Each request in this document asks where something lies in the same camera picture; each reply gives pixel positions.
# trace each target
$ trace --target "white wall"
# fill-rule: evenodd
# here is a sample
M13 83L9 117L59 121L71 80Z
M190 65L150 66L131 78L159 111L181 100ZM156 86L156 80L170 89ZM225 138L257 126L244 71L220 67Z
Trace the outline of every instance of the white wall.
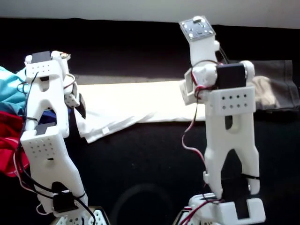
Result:
M178 22L300 28L300 0L2 0L1 17Z

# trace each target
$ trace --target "white cloth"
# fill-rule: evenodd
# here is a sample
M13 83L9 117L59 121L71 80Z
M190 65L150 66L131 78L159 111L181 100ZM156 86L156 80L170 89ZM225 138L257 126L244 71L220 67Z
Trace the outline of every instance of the white cloth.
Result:
M81 137L91 143L137 122L191 121L195 104L184 105L179 81L79 85L86 120L76 111ZM197 121L205 120L198 105Z

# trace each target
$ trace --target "teal fabric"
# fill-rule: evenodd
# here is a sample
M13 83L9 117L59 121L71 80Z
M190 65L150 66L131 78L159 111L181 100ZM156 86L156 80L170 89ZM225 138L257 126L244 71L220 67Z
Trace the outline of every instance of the teal fabric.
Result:
M0 111L22 116L25 95L18 92L17 86L26 79L25 68L14 74L0 67Z

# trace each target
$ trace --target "red fabric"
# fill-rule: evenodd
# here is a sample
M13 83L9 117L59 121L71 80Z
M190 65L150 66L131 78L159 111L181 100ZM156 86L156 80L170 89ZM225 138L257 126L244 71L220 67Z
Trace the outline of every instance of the red fabric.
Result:
M21 117L0 111L0 172L8 177L15 177L13 155L19 143L22 127ZM24 167L28 167L29 161L23 149L21 159Z

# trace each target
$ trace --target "black couch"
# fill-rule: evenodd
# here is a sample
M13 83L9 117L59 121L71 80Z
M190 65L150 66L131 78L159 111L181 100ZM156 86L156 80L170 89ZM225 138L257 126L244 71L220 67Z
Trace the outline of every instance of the black couch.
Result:
M81 84L178 79L189 67L188 43L174 23L0 21L7 31L2 34L0 65L14 72L23 67L26 55L56 49L72 54L71 72L87 77ZM299 50L298 30L226 26L214 29L230 59L292 59L294 81L300 83L299 57L293 54ZM72 113L66 145L81 174L89 205L104 207L112 225L170 225L190 197L209 191L203 188L201 161L181 146L180 138L187 125L184 122L135 124L87 144L79 137ZM255 113L265 224L298 220L299 137L297 113ZM204 122L196 123L187 135L187 143L205 150ZM240 173L234 152L227 157L222 173L224 177ZM0 175L0 181L3 221L16 225L49 224L53 220L51 215L43 217L35 212L36 195L20 188L17 179Z

